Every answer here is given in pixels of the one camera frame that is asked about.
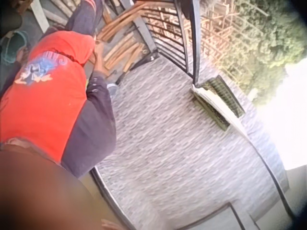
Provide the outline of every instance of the hand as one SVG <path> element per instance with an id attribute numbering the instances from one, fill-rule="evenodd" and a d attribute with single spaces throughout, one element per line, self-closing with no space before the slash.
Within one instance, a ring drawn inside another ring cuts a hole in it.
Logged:
<path id="1" fill-rule="evenodd" d="M 28 49 L 26 46 L 21 47 L 17 51 L 16 61 L 23 64 L 28 58 Z"/>
<path id="2" fill-rule="evenodd" d="M 103 51 L 104 51 L 104 43 L 100 42 L 100 43 L 96 44 L 95 49 L 94 49 L 95 57 L 96 58 L 97 57 L 102 58 Z"/>

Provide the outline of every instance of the dark blue sleeve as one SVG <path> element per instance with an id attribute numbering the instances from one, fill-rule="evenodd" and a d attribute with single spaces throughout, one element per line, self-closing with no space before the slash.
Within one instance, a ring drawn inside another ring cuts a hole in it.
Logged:
<path id="1" fill-rule="evenodd" d="M 5 92 L 7 91 L 7 89 L 13 85 L 13 82 L 15 80 L 16 74 L 18 73 L 18 71 L 21 68 L 21 64 L 19 62 L 15 62 L 12 66 L 11 72 L 9 73 L 9 75 L 7 76 L 4 85 L 1 89 L 0 92 L 0 98 L 2 98 L 2 96 L 5 94 Z"/>
<path id="2" fill-rule="evenodd" d="M 94 71 L 87 86 L 87 100 L 67 141 L 62 166 L 80 177 L 108 156 L 116 145 L 112 103 L 103 74 Z"/>

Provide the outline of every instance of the sky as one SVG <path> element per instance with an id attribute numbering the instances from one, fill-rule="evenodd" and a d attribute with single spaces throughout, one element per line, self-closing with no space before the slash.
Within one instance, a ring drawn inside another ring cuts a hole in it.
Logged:
<path id="1" fill-rule="evenodd" d="M 260 108 L 260 116 L 271 134 L 284 168 L 307 164 L 307 58 L 286 66 L 288 77 L 275 98 Z"/>

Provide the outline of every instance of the foliage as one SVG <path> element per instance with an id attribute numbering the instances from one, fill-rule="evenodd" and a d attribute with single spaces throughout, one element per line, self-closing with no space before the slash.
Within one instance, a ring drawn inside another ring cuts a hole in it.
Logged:
<path id="1" fill-rule="evenodd" d="M 246 2 L 259 7 L 269 16 L 263 15 Z M 246 94 L 253 88 L 259 90 L 256 104 L 265 104 L 275 95 L 278 85 L 286 76 L 285 65 L 298 62 L 305 54 L 305 25 L 287 3 L 286 0 L 236 0 L 236 9 L 242 18 L 255 25 L 263 34 L 251 26 L 246 27 L 244 21 L 241 21 L 240 26 L 246 29 L 242 31 L 244 36 L 236 35 L 236 40 L 239 38 L 248 46 L 238 44 L 232 47 L 225 59 L 228 64 L 226 66 L 236 76 Z M 236 60 L 237 66 L 249 68 L 250 72 L 238 74 L 229 60 Z"/>

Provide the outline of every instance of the green bucket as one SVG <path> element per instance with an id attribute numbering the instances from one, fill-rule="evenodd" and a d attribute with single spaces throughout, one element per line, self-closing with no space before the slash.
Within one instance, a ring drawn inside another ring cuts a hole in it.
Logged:
<path id="1" fill-rule="evenodd" d="M 4 64 L 12 64 L 16 61 L 18 50 L 27 44 L 25 31 L 14 31 L 10 38 L 1 39 L 1 60 Z"/>

